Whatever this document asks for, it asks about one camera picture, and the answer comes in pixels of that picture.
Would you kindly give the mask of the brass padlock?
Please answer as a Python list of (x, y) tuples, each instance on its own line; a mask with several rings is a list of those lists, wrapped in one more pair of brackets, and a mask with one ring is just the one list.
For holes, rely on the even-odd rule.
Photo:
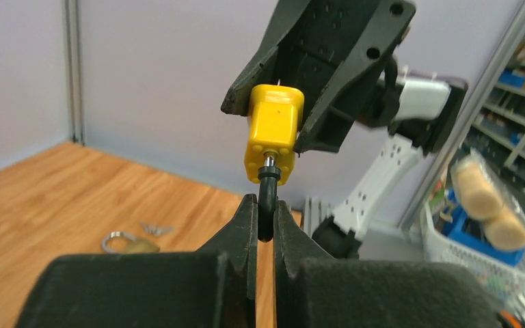
[[(110, 242), (116, 239), (125, 240), (124, 247), (114, 249)], [(110, 232), (101, 241), (101, 248), (107, 254), (146, 254), (160, 251), (160, 247), (156, 243), (123, 231)]]

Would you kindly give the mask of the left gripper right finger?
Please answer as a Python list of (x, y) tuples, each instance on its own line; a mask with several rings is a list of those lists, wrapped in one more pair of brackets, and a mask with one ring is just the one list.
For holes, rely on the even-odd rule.
[(499, 327), (497, 311), (458, 264), (337, 260), (295, 222), (274, 219), (277, 327)]

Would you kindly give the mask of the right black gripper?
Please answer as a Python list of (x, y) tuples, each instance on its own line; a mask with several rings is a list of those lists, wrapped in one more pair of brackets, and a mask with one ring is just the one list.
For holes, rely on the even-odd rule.
[(221, 111), (247, 115), (252, 88), (271, 80), (279, 45), (295, 26), (285, 50), (285, 84), (305, 98), (295, 151), (337, 153), (357, 121), (382, 127), (396, 115), (393, 52), (415, 13), (410, 1), (278, 1)]

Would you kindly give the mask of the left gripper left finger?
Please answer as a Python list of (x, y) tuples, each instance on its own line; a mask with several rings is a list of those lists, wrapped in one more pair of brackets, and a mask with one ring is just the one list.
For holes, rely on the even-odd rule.
[(254, 327), (256, 196), (189, 252), (73, 254), (42, 272), (17, 327)]

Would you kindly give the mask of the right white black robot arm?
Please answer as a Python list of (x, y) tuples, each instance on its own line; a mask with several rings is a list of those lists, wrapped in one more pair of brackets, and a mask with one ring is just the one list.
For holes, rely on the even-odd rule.
[(335, 258), (355, 258), (387, 193), (445, 144), (467, 83), (400, 72), (394, 51), (411, 1), (279, 1), (258, 49), (230, 85), (222, 112), (247, 118), (247, 178), (259, 186), (258, 239), (277, 229), (278, 187), (296, 156), (337, 153), (354, 124), (387, 139), (353, 191), (312, 230)]

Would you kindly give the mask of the yellow black padlock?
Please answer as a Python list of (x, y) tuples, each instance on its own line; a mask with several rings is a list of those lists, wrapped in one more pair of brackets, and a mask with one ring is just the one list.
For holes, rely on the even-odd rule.
[(261, 84), (250, 94), (244, 165), (248, 180), (259, 185), (258, 239), (262, 242), (273, 238), (278, 187), (286, 184), (295, 166), (303, 106), (303, 93), (293, 87)]

